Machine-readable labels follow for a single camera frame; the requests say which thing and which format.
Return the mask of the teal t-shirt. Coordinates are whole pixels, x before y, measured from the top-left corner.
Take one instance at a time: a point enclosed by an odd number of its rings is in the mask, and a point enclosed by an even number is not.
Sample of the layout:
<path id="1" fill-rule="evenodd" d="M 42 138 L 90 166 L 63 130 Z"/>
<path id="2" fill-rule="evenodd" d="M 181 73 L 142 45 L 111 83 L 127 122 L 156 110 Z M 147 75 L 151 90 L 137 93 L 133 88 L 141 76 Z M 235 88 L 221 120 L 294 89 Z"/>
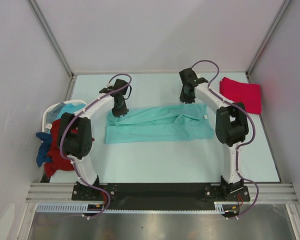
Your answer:
<path id="1" fill-rule="evenodd" d="M 125 116 L 106 119 L 106 144 L 179 142 L 212 139 L 215 131 L 204 118 L 207 105 L 174 104 L 132 109 Z"/>

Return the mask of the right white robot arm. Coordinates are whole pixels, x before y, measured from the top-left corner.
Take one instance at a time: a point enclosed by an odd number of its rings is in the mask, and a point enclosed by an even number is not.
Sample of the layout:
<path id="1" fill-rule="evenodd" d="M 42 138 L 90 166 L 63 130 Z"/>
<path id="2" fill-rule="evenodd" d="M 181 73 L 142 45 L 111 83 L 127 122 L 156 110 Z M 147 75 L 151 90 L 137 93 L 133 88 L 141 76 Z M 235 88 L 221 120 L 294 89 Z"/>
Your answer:
<path id="1" fill-rule="evenodd" d="M 192 68 L 181 70 L 179 76 L 182 82 L 179 100 L 185 104 L 200 100 L 215 113 L 215 135 L 222 144 L 224 158 L 220 194 L 225 200 L 232 201 L 244 187 L 240 176 L 239 146 L 249 133 L 245 106 L 241 102 L 231 103 L 213 91 L 208 80 L 198 77 Z"/>

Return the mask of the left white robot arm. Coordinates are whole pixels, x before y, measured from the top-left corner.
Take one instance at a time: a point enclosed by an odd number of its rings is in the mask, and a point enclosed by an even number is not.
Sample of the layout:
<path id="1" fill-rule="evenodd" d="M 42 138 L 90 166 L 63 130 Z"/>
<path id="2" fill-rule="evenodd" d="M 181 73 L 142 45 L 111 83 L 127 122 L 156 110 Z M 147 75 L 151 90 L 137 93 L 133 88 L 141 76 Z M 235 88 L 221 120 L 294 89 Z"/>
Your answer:
<path id="1" fill-rule="evenodd" d="M 98 175 L 93 169 L 90 152 L 93 147 L 92 117 L 99 118 L 111 111 L 116 118 L 125 116 L 129 110 L 126 105 L 127 91 L 132 91 L 132 77 L 120 73 L 112 77 L 107 86 L 99 91 L 97 98 L 76 111 L 64 113 L 60 118 L 57 144 L 60 156 L 70 161 L 77 175 L 77 182 L 84 186 L 83 194 L 95 200 L 100 193 L 110 195 L 102 189 Z"/>

